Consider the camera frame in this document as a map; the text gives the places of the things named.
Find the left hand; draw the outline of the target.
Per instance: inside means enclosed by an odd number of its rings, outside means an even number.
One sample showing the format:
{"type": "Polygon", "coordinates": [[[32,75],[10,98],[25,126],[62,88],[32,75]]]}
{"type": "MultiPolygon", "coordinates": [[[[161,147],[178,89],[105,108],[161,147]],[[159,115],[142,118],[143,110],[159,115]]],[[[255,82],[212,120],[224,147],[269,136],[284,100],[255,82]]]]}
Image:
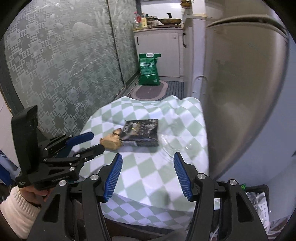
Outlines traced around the left hand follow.
{"type": "Polygon", "coordinates": [[[34,186],[20,188],[21,196],[32,205],[44,205],[54,188],[37,190],[34,186]]]}

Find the white sleeve left forearm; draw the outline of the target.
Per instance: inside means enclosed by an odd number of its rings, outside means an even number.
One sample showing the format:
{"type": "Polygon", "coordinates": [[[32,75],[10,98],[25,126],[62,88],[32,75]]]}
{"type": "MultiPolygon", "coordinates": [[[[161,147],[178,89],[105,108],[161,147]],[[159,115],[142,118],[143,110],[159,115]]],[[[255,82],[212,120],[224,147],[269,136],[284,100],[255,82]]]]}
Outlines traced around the white sleeve left forearm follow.
{"type": "Polygon", "coordinates": [[[1,203],[1,240],[25,240],[41,211],[21,195],[19,188],[12,188],[1,203]]]}

